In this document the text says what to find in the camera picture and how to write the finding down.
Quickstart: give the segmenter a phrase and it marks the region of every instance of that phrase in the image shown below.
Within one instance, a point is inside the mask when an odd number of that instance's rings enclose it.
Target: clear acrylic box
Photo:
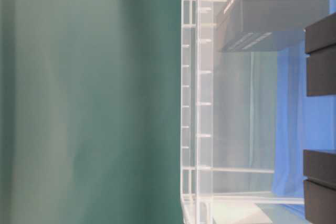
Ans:
[[[333,95],[307,97],[305,27],[336,0],[182,0],[187,224],[308,223],[302,151],[335,148]]]

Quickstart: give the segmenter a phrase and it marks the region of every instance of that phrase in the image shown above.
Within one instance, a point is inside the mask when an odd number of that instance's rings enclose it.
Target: green backdrop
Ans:
[[[1,223],[182,223],[180,0],[0,0]]]

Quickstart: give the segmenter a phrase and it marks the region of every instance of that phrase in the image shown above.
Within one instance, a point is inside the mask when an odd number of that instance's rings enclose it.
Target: black object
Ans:
[[[309,180],[304,186],[306,219],[313,224],[335,224],[336,191]]]
[[[336,94],[336,13],[306,28],[307,95]]]
[[[336,220],[336,151],[303,152],[304,203],[306,219],[313,224]]]
[[[218,51],[278,51],[305,38],[329,14],[329,0],[228,0],[217,15]]]

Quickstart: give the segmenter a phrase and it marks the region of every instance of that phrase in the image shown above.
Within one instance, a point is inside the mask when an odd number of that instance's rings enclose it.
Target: black camera box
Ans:
[[[329,0],[228,0],[216,17],[218,51],[279,51],[326,17]]]

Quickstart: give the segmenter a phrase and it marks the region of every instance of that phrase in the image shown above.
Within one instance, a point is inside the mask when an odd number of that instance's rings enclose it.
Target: black block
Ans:
[[[313,224],[336,223],[336,190],[304,181],[306,219]]]
[[[304,150],[303,175],[320,185],[336,189],[336,150]]]
[[[306,28],[307,95],[336,94],[336,13]]]

